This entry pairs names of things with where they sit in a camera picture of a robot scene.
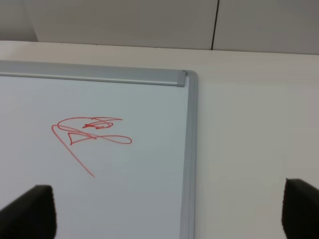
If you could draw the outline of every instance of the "whiteboard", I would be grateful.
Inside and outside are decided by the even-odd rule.
[[[191,238],[188,106],[189,77],[175,87],[1,76],[0,208],[48,184],[58,239]]]

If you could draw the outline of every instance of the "red scribble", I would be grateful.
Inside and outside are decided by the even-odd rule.
[[[114,142],[114,143],[120,143],[120,144],[130,144],[130,143],[132,143],[132,139],[129,138],[129,137],[126,137],[126,136],[122,136],[122,135],[96,135],[96,134],[92,134],[92,133],[86,133],[86,132],[81,131],[79,129],[72,128],[72,127],[65,126],[65,125],[61,124],[62,122],[65,122],[67,120],[75,120],[75,119],[95,120],[94,122],[84,124],[84,126],[82,127],[82,128],[92,127],[94,129],[110,128],[110,127],[112,127],[114,125],[110,121],[116,121],[116,120],[122,120],[122,119],[111,118],[111,117],[93,117],[93,118],[90,118],[90,117],[73,117],[73,118],[67,118],[67,119],[61,120],[58,124],[52,125],[51,129],[52,129],[52,132],[55,134],[55,136],[64,145],[64,147],[66,147],[66,149],[72,154],[72,156],[82,165],[82,167],[85,168],[85,170],[89,174],[91,174],[93,177],[95,177],[95,176],[90,171],[90,169],[88,169],[88,167],[85,166],[84,163],[81,162],[81,160],[72,152],[72,150],[66,145],[66,143],[56,133],[56,131],[54,129],[55,127],[57,127],[60,130],[68,132],[68,136],[69,136],[69,139],[70,139],[70,145],[73,145],[75,143],[82,142],[82,141],[85,141],[85,140],[88,140],[88,139],[98,139],[98,138],[102,138],[102,139],[105,139],[105,140],[108,140],[108,141],[111,141],[111,142]],[[83,136],[85,138],[73,141],[72,140],[72,135],[80,135],[80,136]],[[123,141],[117,141],[117,140],[114,140],[114,138],[122,138],[124,140]]]

